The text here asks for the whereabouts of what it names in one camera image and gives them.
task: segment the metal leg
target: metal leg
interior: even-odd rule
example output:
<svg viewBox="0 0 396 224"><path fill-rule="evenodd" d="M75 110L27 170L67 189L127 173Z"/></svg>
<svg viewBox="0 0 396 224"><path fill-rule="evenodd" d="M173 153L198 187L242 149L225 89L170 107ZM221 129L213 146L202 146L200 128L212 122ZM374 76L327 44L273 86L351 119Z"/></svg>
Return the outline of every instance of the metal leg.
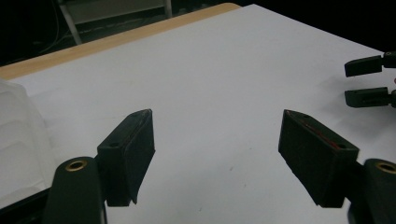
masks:
<svg viewBox="0 0 396 224"><path fill-rule="evenodd" d="M82 44L76 25L74 24L73 18L70 16L69 10L67 10L66 5L60 4L59 7L61 8L62 13L64 14L64 18L66 19L67 25L69 26L70 32L72 33L72 36L76 41L76 44L77 45Z"/></svg>
<svg viewBox="0 0 396 224"><path fill-rule="evenodd" d="M171 0L163 0L163 4L165 5L165 15L166 18L172 18L172 2Z"/></svg>

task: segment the wooden strip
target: wooden strip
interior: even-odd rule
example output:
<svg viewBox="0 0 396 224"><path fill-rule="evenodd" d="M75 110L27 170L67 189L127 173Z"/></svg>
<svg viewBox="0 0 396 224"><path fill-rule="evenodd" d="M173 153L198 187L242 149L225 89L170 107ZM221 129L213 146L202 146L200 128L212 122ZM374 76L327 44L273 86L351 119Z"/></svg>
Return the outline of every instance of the wooden strip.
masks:
<svg viewBox="0 0 396 224"><path fill-rule="evenodd" d="M156 35L164 31L210 18L237 8L240 8L240 6L231 3L208 7L170 20L159 21L151 25L136 28L117 35L108 36L73 48L63 49L19 63L13 63L0 67L0 77L10 80L15 77L25 76L61 63L70 62L105 49L111 49L137 39Z"/></svg>

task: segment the white table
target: white table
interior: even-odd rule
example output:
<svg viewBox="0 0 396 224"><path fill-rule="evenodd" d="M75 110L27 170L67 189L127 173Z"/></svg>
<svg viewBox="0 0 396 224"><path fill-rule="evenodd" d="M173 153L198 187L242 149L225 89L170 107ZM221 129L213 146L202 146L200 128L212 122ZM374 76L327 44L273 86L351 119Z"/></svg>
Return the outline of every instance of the white table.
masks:
<svg viewBox="0 0 396 224"><path fill-rule="evenodd" d="M95 156L125 118L151 108L157 152L138 205L114 223L347 223L316 207L277 152L283 109L313 116L368 158L396 161L388 107L346 106L344 91L388 86L390 70L346 78L380 52L257 6L230 11L25 77L57 161Z"/></svg>

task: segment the white tabletop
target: white tabletop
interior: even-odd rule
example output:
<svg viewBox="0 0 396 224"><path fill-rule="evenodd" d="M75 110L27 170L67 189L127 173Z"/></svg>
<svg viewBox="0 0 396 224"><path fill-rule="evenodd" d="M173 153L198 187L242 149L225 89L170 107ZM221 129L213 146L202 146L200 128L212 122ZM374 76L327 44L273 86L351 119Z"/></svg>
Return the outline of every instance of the white tabletop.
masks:
<svg viewBox="0 0 396 224"><path fill-rule="evenodd" d="M95 156L128 114L151 108L157 152L137 206L114 223L347 223L316 207L277 152L285 108L309 114L369 158L396 161L388 107L355 109L344 91L387 86L390 70L346 78L381 52L258 6L243 7L13 79L48 127L58 163Z"/></svg>

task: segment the brass ring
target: brass ring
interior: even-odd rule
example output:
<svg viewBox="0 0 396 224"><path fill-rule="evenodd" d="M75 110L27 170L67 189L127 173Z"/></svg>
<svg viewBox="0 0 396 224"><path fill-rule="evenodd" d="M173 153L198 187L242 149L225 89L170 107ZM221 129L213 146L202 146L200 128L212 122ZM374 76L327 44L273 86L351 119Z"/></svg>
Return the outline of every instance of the brass ring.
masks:
<svg viewBox="0 0 396 224"><path fill-rule="evenodd" d="M66 171L75 172L83 169L88 163L86 161L72 161L66 165Z"/></svg>
<svg viewBox="0 0 396 224"><path fill-rule="evenodd" d="M381 162L378 162L375 166L376 166L376 168L380 169L383 172L387 172L389 174L396 175L396 166L391 163L381 161Z"/></svg>

